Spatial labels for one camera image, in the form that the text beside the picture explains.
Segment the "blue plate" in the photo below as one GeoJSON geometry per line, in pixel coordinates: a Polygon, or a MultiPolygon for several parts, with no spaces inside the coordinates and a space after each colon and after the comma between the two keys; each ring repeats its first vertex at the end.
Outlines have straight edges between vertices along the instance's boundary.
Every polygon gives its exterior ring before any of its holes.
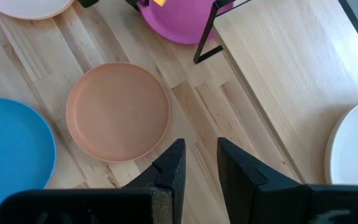
{"type": "Polygon", "coordinates": [[[13,193],[45,188],[55,161],[55,139],[41,115],[0,98],[0,203],[13,193]]]}

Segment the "wooden table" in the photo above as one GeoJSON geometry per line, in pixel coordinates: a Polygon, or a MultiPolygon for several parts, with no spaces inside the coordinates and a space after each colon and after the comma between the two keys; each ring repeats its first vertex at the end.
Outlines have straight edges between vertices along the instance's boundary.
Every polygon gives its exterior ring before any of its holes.
{"type": "Polygon", "coordinates": [[[300,180],[323,183],[329,134],[358,102],[358,35],[338,1],[253,0],[214,29],[300,180]]]}

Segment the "wooden floor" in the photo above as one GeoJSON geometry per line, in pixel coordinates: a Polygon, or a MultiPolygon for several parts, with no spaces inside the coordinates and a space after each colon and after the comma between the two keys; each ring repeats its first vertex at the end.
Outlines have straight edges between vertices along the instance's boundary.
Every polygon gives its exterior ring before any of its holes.
{"type": "MultiPolygon", "coordinates": [[[[211,41],[207,48],[216,46],[211,41]]],[[[177,138],[187,145],[183,223],[229,223],[216,165],[224,136],[285,175],[297,179],[223,53],[192,62],[194,46],[157,35],[125,1],[77,2],[44,21],[0,14],[0,96],[23,101],[50,122],[58,144],[50,188],[120,187],[145,170],[177,138]],[[65,104],[75,82],[106,62],[131,62],[151,71],[168,91],[170,127],[158,147],[132,162],[97,161],[73,142],[65,104]]]]}

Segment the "white plate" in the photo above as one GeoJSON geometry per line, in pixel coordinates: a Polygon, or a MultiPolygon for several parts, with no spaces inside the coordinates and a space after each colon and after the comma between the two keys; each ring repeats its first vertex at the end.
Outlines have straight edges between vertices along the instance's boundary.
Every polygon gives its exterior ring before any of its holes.
{"type": "Polygon", "coordinates": [[[63,12],[74,0],[0,0],[0,12],[19,19],[47,19],[63,12]]]}
{"type": "Polygon", "coordinates": [[[358,105],[332,131],[326,149],[326,180],[330,184],[358,185],[358,105]]]}

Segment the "black frame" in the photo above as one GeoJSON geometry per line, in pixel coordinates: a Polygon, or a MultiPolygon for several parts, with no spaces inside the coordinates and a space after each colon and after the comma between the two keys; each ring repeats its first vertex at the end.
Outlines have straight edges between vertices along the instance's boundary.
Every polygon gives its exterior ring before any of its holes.
{"type": "MultiPolygon", "coordinates": [[[[83,7],[90,7],[99,2],[99,0],[78,0],[83,7]]],[[[149,6],[150,0],[125,0],[129,5],[131,5],[136,11],[140,11],[137,3],[142,6],[149,6]]]]}
{"type": "Polygon", "coordinates": [[[213,2],[212,6],[211,6],[211,12],[209,13],[209,17],[208,17],[208,20],[207,20],[205,28],[204,28],[203,35],[201,36],[200,42],[198,43],[198,47],[197,47],[196,53],[193,58],[194,63],[198,64],[198,63],[206,60],[207,58],[210,58],[210,56],[213,56],[216,53],[223,50],[222,45],[219,45],[219,46],[215,47],[214,49],[210,50],[209,52],[206,52],[205,54],[201,55],[201,53],[204,49],[205,43],[208,39],[209,33],[212,30],[212,26],[214,24],[215,18],[217,18],[218,16],[221,16],[227,12],[230,12],[231,10],[233,10],[233,9],[235,9],[251,0],[246,0],[243,3],[239,4],[238,6],[233,7],[232,9],[229,9],[228,11],[223,12],[218,15],[219,9],[223,8],[224,6],[227,6],[228,4],[233,3],[234,1],[236,1],[236,0],[216,0],[215,2],[213,2]]]}

